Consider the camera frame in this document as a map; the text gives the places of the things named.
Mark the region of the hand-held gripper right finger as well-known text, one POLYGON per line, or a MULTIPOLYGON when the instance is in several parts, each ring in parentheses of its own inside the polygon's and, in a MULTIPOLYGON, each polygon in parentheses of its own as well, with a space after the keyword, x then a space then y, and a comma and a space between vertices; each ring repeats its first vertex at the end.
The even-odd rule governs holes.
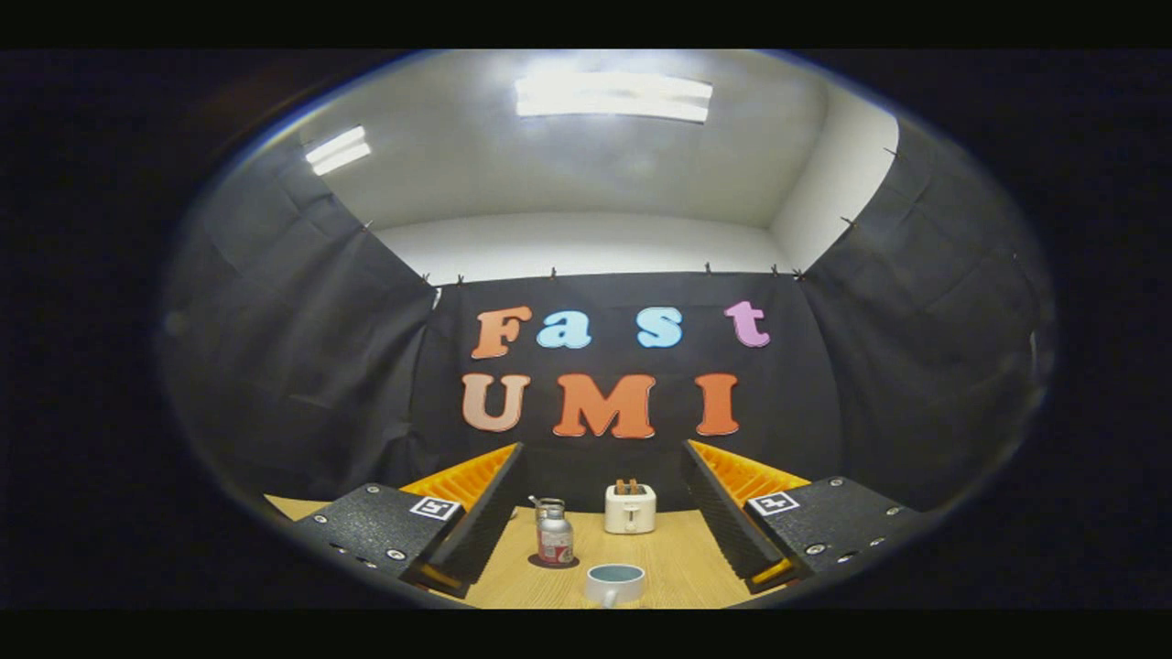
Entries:
POLYGON ((845 476, 805 480, 690 439, 682 476, 718 549, 754 595, 895 546, 917 509, 845 476))

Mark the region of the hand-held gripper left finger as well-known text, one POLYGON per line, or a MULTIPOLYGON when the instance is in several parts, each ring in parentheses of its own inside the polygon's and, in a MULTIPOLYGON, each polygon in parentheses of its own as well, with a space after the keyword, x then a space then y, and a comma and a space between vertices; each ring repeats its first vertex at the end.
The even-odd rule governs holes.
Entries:
POLYGON ((512 443, 408 485, 369 482, 289 529, 349 570, 463 598, 525 492, 526 460, 512 443))

